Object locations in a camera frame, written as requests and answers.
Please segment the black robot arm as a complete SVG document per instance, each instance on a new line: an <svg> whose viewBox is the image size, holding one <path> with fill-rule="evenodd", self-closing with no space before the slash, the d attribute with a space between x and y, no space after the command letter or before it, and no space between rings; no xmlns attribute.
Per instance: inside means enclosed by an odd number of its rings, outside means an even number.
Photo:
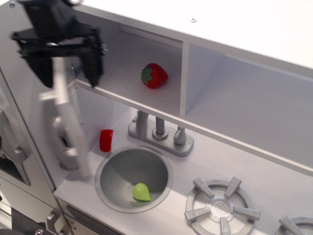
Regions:
<svg viewBox="0 0 313 235"><path fill-rule="evenodd" d="M78 57L92 87L104 73L105 52L99 29L76 19L68 0L21 0L33 28L13 32L20 55L48 88L53 86L54 57Z"/></svg>

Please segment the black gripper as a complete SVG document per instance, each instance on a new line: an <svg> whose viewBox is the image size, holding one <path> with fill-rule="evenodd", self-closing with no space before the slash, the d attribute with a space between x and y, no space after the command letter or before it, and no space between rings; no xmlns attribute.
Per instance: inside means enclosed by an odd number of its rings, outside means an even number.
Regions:
<svg viewBox="0 0 313 235"><path fill-rule="evenodd" d="M82 54L82 67L85 78L94 88L103 74L103 54L106 49L95 26L84 24L76 19L74 6L80 1L70 0L19 0L32 28L13 32L11 39L21 43L59 43L63 40L83 38L90 40L91 51ZM53 65L51 58L26 57L26 61L40 81L48 88L53 87Z"/></svg>

